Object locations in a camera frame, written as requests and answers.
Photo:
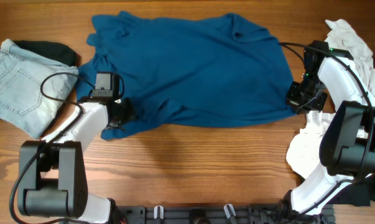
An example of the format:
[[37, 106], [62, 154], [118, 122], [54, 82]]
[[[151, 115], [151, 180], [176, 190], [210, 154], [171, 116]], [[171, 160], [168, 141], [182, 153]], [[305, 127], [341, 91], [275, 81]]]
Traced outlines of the blue t-shirt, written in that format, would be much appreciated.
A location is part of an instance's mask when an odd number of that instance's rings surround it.
[[122, 11], [92, 18], [87, 44], [93, 58], [79, 73], [122, 76], [120, 85], [136, 114], [105, 140], [162, 124], [235, 128], [291, 117], [286, 96], [293, 76], [265, 27], [237, 14], [189, 21], [144, 19]]

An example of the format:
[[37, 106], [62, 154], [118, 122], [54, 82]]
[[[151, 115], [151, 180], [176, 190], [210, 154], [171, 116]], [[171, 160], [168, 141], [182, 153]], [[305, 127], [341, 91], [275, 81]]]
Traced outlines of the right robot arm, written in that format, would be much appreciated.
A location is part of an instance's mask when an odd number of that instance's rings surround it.
[[375, 174], [375, 97], [348, 58], [326, 57], [317, 69], [336, 113], [311, 111], [286, 159], [304, 181], [278, 203], [278, 221], [311, 221], [344, 188]]

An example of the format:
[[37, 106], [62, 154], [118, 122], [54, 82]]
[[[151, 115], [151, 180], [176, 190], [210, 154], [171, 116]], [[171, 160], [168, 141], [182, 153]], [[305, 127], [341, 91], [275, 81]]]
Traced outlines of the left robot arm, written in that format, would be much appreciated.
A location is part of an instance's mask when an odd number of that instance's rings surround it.
[[49, 223], [127, 223], [114, 200], [89, 193], [83, 153], [104, 129], [118, 128], [131, 106], [120, 97], [88, 96], [54, 133], [26, 141], [19, 154], [19, 176], [9, 210]]

